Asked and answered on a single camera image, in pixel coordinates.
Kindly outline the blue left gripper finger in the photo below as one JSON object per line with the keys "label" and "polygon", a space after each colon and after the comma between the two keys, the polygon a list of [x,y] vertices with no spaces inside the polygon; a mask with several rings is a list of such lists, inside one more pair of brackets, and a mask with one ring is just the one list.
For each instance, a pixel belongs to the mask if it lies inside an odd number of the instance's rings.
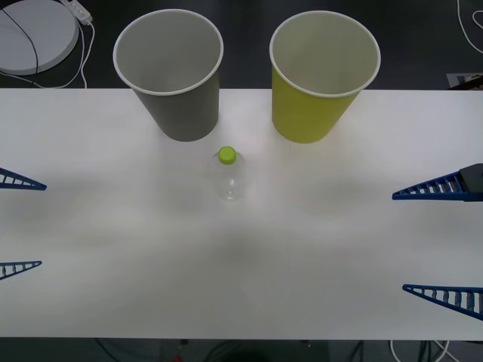
{"label": "blue left gripper finger", "polygon": [[31,269],[39,267],[41,264],[42,264],[42,261],[1,262],[0,280],[2,281],[12,276],[27,272]]}
{"label": "blue left gripper finger", "polygon": [[46,190],[47,186],[26,176],[2,168],[1,189]]}

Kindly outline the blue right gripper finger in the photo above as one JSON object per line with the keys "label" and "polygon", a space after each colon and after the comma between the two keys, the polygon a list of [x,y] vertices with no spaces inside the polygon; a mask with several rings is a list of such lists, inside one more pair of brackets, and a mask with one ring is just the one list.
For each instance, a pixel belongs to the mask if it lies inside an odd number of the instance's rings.
{"label": "blue right gripper finger", "polygon": [[401,189],[392,200],[482,202],[482,163]]}
{"label": "blue right gripper finger", "polygon": [[482,320],[481,287],[443,287],[404,284],[402,289],[433,304],[459,312],[479,321]]}

